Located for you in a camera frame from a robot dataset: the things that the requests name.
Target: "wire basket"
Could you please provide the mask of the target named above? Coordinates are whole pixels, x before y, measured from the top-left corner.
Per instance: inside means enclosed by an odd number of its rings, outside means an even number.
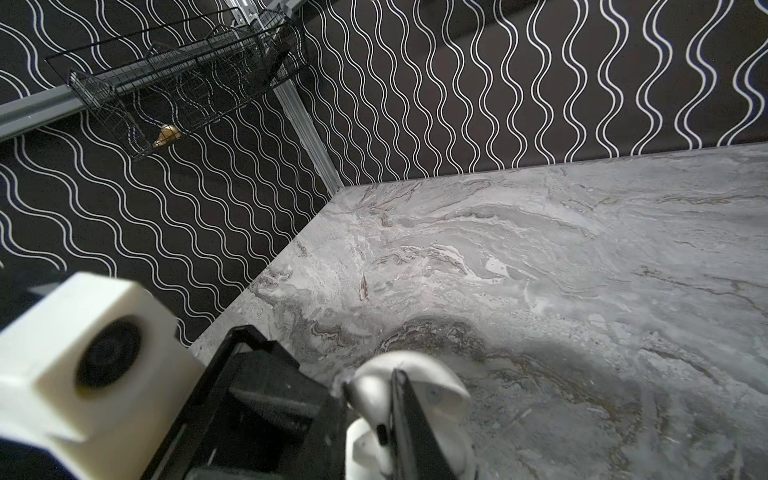
[[[250,24],[226,25],[242,17],[238,8],[229,8],[63,51],[46,61],[138,159],[260,97],[306,65],[304,31],[289,18],[264,11]],[[179,32],[191,41],[180,41]],[[140,44],[146,49],[139,54]]]

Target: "patterned backdrop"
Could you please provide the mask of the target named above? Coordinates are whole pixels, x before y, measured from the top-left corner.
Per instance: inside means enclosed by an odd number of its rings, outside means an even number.
[[[222,8],[192,0],[4,2],[0,102],[60,85],[44,62],[55,52]],[[209,30],[161,33],[181,44]],[[105,63],[98,51],[81,60]],[[327,200],[272,94],[137,162],[80,113],[0,144],[0,268],[137,280],[178,316],[189,345]]]
[[[766,0],[310,0],[345,184],[768,140]]]

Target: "black circle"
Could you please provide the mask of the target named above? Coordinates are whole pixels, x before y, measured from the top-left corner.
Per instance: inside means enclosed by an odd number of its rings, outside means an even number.
[[[134,364],[140,349],[139,327],[125,319],[115,320],[85,350],[75,384],[100,389],[117,382]]]

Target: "marble countertop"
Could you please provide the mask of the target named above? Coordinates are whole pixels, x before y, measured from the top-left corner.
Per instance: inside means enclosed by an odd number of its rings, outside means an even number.
[[[481,478],[763,478],[766,186],[756,144],[347,187],[191,350],[437,356]]]

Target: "small object in basket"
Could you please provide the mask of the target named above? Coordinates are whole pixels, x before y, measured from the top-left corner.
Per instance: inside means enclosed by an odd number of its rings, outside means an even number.
[[[179,138],[181,138],[181,131],[176,125],[163,125],[160,128],[160,135],[157,136],[157,141],[155,141],[152,146],[158,148],[164,145],[169,145]]]

